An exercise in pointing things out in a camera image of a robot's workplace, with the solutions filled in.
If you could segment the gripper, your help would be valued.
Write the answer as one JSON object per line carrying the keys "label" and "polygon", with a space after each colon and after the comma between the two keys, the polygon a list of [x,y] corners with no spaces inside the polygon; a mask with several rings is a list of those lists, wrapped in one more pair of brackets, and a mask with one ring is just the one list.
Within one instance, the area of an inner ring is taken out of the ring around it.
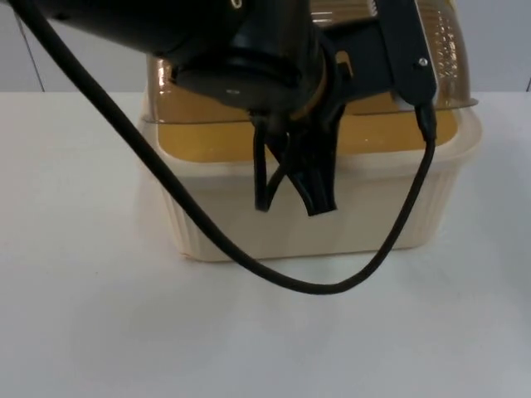
{"label": "gripper", "polygon": [[322,28],[327,95],[379,95],[397,89],[378,19]]}

